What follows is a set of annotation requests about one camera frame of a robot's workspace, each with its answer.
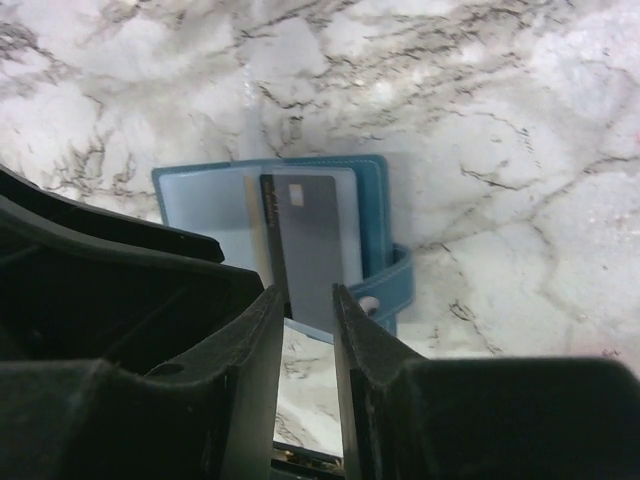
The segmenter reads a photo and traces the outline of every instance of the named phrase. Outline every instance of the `black object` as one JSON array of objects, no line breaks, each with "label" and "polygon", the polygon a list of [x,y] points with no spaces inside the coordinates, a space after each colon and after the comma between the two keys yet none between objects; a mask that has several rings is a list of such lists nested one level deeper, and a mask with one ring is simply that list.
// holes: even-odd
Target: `black object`
[{"label": "black object", "polygon": [[0,339],[12,341],[3,359],[103,357],[134,373],[217,331],[263,290],[255,272],[89,236],[4,196],[0,284]]},{"label": "black object", "polygon": [[272,288],[146,377],[103,360],[5,363],[0,478],[268,478],[282,328]]},{"label": "black object", "polygon": [[126,217],[45,192],[0,165],[0,194],[22,208],[78,233],[125,245],[220,263],[217,241],[175,228]]},{"label": "black object", "polygon": [[606,359],[429,361],[334,289],[348,480],[640,478],[640,385]]}]

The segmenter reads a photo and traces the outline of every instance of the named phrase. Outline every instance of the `white marble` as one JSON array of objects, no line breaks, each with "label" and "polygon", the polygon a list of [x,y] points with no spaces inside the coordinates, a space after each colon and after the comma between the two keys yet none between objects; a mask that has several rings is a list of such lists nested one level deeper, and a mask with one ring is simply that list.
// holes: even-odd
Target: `white marble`
[{"label": "white marble", "polygon": [[[5,0],[0,159],[159,220],[156,166],[375,152],[428,357],[640,373],[637,0]],[[331,347],[287,331],[276,438],[341,449]]]}]

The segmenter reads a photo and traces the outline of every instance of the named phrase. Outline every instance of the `blue wallet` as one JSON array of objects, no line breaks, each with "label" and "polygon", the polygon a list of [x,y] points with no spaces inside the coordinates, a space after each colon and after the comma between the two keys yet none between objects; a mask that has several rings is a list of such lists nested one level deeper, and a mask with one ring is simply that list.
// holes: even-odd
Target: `blue wallet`
[{"label": "blue wallet", "polygon": [[[308,157],[291,159],[246,160],[238,162],[187,165],[156,168],[152,172],[153,183],[165,225],[206,234],[210,209],[216,205],[218,212],[229,212],[229,221],[250,222],[248,215],[236,211],[243,199],[238,193],[240,185],[217,181],[223,170],[254,171],[255,174],[273,165],[300,167],[349,168],[356,175],[360,213],[360,237],[364,280],[349,290],[356,299],[373,297],[379,304],[371,315],[374,321],[392,334],[396,334],[396,314],[411,304],[414,298],[413,262],[408,247],[394,244],[391,235],[389,178],[386,159],[379,155],[350,155],[334,157]],[[167,208],[179,199],[179,208]],[[230,239],[233,248],[245,248],[242,239]],[[251,263],[236,266],[253,268]],[[319,340],[332,342],[329,333],[305,329],[294,322],[297,330]]]}]

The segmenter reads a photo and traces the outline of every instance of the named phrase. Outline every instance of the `wallet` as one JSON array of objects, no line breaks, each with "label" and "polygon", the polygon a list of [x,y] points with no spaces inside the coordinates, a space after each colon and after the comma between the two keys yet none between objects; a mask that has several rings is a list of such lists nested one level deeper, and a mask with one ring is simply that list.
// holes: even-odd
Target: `wallet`
[{"label": "wallet", "polygon": [[[349,291],[358,300],[375,299],[376,308],[370,312],[371,318],[396,335],[396,314],[414,299],[413,262],[410,249],[393,242],[388,168],[386,159],[380,155],[244,160],[156,168],[152,177],[162,221],[171,227],[213,236],[233,266],[257,270],[263,283],[273,283],[268,255],[263,254],[267,251],[264,247],[267,212],[260,195],[260,177],[279,167],[348,168],[355,173],[363,281],[350,285]],[[229,232],[221,232],[211,228],[214,223],[231,228]],[[238,225],[257,228],[255,234],[238,236],[233,228]],[[287,324],[310,337],[332,343],[332,328],[313,328],[297,320],[288,319]]]}]

